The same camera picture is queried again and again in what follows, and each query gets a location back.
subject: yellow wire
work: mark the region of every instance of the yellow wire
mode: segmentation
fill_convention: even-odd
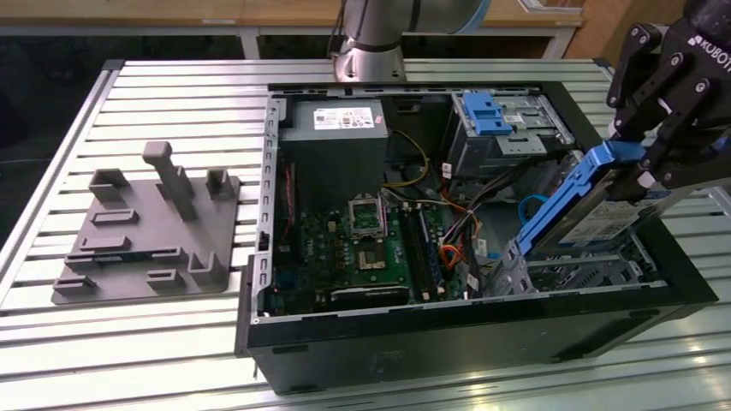
[[[417,177],[414,180],[410,180],[407,182],[389,182],[389,183],[386,183],[385,187],[390,187],[390,188],[407,187],[413,184],[417,184],[418,182],[425,180],[425,177],[430,172],[430,158],[426,156],[426,152],[425,152],[425,149],[422,148],[422,146],[417,143],[417,141],[411,137],[407,136],[407,134],[403,131],[394,130],[394,132],[401,134],[410,141],[410,143],[419,150],[419,152],[422,153],[422,158],[425,159],[425,168],[422,169],[422,175],[419,177]]]

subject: gray plastic stand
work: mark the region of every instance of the gray plastic stand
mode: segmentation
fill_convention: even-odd
[[[54,284],[54,304],[149,299],[227,289],[239,179],[225,170],[189,179],[171,144],[149,142],[143,158],[161,181],[129,182],[97,170],[91,204]]]

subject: aluminum table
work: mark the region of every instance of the aluminum table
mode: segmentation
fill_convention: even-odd
[[[562,81],[606,136],[612,73],[593,61],[409,60],[417,81]],[[731,406],[731,200],[696,193],[664,219],[721,303],[602,357],[278,396],[233,356],[241,271],[227,291],[113,307],[51,302],[98,168],[155,176],[139,153],[169,140],[190,176],[243,181],[233,266],[255,240],[267,83],[334,81],[323,60],[127,62],[102,72],[0,253],[0,410],[717,409]]]

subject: motherboard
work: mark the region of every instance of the motherboard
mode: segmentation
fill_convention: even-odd
[[[279,247],[273,315],[390,307],[461,297],[439,261],[445,207],[358,197],[347,207],[302,212]]]

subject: power supply label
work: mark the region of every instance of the power supply label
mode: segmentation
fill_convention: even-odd
[[[314,111],[315,130],[374,128],[374,113],[370,107],[342,107]]]
[[[641,219],[642,211],[664,201],[669,195],[670,191],[652,191],[646,199],[634,205],[628,201],[606,200],[561,239],[560,244],[586,247],[593,242],[612,240]]]

